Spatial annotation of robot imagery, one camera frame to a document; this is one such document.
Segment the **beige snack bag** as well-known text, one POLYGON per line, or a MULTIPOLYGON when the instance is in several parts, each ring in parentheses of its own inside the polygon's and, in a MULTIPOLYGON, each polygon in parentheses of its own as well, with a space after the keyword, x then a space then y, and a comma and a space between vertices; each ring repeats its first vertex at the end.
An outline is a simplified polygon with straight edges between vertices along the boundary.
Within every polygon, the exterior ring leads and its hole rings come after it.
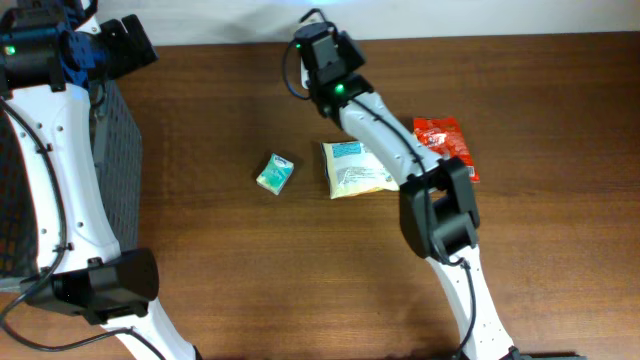
POLYGON ((391 174, 363 143, 322 143, 321 149, 331 199, 399 190, 391 174))

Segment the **teal tissue pack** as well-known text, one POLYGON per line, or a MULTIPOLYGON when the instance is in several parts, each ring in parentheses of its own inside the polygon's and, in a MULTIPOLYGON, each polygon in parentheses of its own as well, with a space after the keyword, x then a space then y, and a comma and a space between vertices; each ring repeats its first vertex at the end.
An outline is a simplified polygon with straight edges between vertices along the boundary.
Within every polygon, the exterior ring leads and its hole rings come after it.
POLYGON ((274 195, 279 195, 294 170, 294 163, 272 154, 262 172, 257 176, 256 183, 274 195))

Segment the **red snack packet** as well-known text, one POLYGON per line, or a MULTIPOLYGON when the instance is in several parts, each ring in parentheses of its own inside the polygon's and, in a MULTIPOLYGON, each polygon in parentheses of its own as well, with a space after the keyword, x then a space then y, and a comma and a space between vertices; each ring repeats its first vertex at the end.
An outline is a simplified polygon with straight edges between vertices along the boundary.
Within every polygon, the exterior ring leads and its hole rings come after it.
POLYGON ((469 147, 456 118, 415 117, 413 132, 422 144, 443 158, 459 157, 469 172, 471 182, 480 182, 469 147))

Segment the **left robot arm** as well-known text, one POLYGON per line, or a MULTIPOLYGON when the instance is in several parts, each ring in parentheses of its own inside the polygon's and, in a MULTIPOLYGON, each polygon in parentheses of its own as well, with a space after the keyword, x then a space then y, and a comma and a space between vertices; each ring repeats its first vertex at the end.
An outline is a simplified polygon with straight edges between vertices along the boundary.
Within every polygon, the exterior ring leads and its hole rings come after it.
POLYGON ((94 1, 1 17, 1 287, 79 316, 138 359, 196 359, 137 244, 142 144, 117 80, 158 58, 140 20, 94 1))

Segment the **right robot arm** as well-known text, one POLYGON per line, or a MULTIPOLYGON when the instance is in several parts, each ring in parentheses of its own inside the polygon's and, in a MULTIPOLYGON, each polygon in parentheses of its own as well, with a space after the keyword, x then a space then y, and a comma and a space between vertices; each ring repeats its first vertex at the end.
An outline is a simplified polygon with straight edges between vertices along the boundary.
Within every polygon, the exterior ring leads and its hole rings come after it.
POLYGON ((357 70, 365 56, 329 21, 300 26, 293 46, 308 74, 319 114, 365 145, 399 187, 401 231, 438 277, 460 333, 456 359, 518 359, 480 259, 478 206, 467 166, 430 150, 388 110, 357 70))

